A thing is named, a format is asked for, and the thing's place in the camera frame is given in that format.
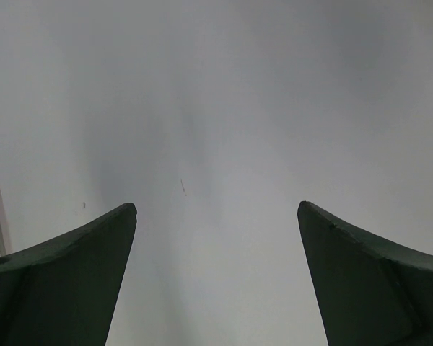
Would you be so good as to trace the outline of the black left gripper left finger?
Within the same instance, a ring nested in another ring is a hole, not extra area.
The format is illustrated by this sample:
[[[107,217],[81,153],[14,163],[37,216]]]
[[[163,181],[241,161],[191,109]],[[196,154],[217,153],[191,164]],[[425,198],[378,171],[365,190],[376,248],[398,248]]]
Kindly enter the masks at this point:
[[[105,345],[135,230],[125,203],[0,257],[0,345]]]

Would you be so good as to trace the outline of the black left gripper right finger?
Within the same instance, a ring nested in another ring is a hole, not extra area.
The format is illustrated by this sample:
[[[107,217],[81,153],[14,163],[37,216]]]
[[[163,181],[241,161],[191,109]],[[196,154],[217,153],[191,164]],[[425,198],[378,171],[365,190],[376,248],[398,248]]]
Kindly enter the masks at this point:
[[[433,255],[308,201],[297,217],[329,345],[433,345]]]

